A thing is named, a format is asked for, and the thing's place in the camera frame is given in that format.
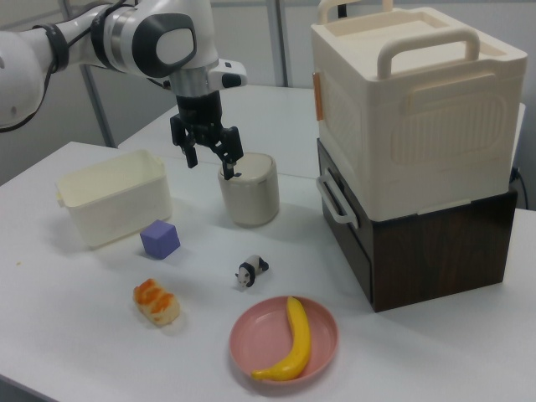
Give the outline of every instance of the dark brown box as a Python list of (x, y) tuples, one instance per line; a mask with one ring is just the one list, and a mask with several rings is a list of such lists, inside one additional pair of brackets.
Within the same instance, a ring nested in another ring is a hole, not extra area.
[(320, 172), (331, 173), (359, 228), (336, 223), (322, 201), (324, 217), (375, 312), (503, 281), (518, 198), (513, 188), (460, 207), (374, 222), (320, 140), (317, 147)]

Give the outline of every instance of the plastic container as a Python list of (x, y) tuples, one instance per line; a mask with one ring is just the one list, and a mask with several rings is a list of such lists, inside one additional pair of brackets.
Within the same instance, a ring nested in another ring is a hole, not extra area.
[(527, 55), (432, 8), (328, 22), (341, 3), (312, 25), (319, 133), (368, 217), (506, 193)]
[(234, 177), (218, 173), (225, 207), (238, 225), (258, 226), (271, 221), (279, 211), (276, 160), (263, 153), (245, 153), (234, 167)]
[(92, 247), (167, 219), (173, 210), (164, 164), (145, 150), (66, 174), (56, 187), (59, 205)]

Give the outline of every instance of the yellow banana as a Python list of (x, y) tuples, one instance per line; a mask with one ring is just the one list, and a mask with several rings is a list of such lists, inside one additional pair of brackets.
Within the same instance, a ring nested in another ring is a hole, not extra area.
[(280, 362), (269, 368), (254, 370), (254, 379), (288, 381), (295, 379), (303, 371), (311, 357), (311, 331), (305, 309), (299, 300), (289, 296), (286, 299), (286, 316), (292, 330), (292, 350)]

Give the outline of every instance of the white cup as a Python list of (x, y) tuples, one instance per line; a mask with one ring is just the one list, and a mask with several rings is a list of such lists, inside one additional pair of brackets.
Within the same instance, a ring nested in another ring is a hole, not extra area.
[(227, 212), (236, 224), (265, 224), (279, 211), (276, 161), (270, 155), (245, 153), (234, 166), (234, 177), (225, 180), (221, 167), (218, 180)]

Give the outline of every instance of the purple cube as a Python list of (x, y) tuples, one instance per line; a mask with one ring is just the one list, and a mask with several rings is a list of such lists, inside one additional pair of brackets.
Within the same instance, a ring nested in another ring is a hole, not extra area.
[(166, 258), (181, 245), (175, 226), (161, 220), (155, 220), (140, 236), (145, 252), (159, 260)]

